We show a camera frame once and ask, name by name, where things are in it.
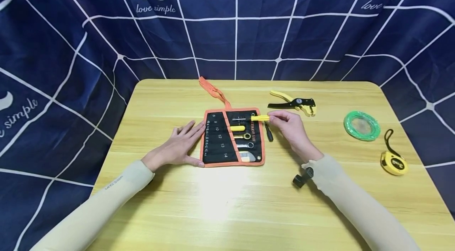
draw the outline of person's left hand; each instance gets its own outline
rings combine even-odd
[[[191,121],[184,127],[174,128],[171,137],[164,144],[147,153],[141,161],[152,172],[165,164],[190,164],[204,167],[202,161],[187,154],[205,129],[204,122],[193,126],[194,121]]]

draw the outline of orange strap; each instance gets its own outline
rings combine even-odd
[[[210,82],[202,76],[199,78],[199,85],[204,88],[210,95],[220,99],[224,103],[225,108],[231,108],[231,103],[225,98],[223,92],[210,84]]]

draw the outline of black plastic part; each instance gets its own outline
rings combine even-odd
[[[313,175],[314,175],[313,169],[311,167],[308,167],[304,170],[304,173],[302,174],[302,176],[297,174],[294,177],[294,179],[292,180],[292,182],[298,188],[302,188],[303,185],[305,185],[305,183],[313,177]]]
[[[296,98],[296,99],[294,99],[290,102],[284,103],[284,104],[268,104],[267,108],[289,109],[289,108],[299,107],[300,105],[309,106],[309,107],[316,106],[313,99]]]
[[[269,139],[270,142],[272,142],[273,141],[273,134],[270,131],[268,123],[265,123],[265,131],[267,132],[267,138]]]
[[[303,185],[305,185],[305,180],[299,174],[294,177],[294,180],[292,180],[292,182],[299,188],[302,188]]]

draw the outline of navy blue backdrop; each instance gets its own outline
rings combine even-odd
[[[88,198],[144,78],[374,82],[454,213],[454,2],[0,0],[0,250]]]

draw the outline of green wire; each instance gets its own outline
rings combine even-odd
[[[354,128],[354,126],[352,125],[352,121],[354,119],[365,120],[371,127],[371,132],[366,134]],[[372,116],[363,113],[363,111],[351,111],[350,113],[348,113],[347,116],[344,118],[344,129],[346,129],[348,134],[350,134],[351,136],[357,138],[358,140],[364,141],[373,141],[377,139],[381,132],[381,128],[378,122]]]

